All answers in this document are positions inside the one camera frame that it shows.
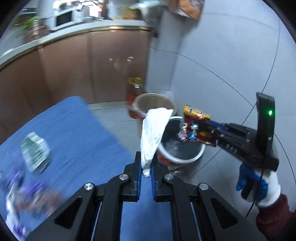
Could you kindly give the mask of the right gloved hand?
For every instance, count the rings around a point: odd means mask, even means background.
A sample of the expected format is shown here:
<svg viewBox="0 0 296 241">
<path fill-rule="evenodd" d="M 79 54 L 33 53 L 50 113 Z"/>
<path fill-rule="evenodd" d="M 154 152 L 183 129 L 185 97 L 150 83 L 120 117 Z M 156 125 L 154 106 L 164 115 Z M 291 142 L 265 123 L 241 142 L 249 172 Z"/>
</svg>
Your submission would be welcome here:
<svg viewBox="0 0 296 241">
<path fill-rule="evenodd" d="M 281 194 L 281 186 L 278 182 L 277 173 L 269 169 L 252 168 L 242 163 L 239 167 L 239 177 L 236 184 L 236 190 L 246 189 L 250 184 L 251 191 L 246 194 L 244 199 L 255 203 L 260 208 L 267 208 L 276 203 Z"/>
</svg>

